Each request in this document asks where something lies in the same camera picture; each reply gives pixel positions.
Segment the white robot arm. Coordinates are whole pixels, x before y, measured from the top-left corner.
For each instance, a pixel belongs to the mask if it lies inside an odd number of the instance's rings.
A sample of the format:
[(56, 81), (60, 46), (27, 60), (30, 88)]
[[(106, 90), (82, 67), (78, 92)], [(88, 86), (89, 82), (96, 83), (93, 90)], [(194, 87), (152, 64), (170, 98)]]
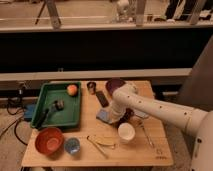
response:
[(128, 83), (107, 83), (113, 109), (134, 108), (168, 122), (195, 138), (190, 171), (213, 171), (213, 111), (137, 95)]

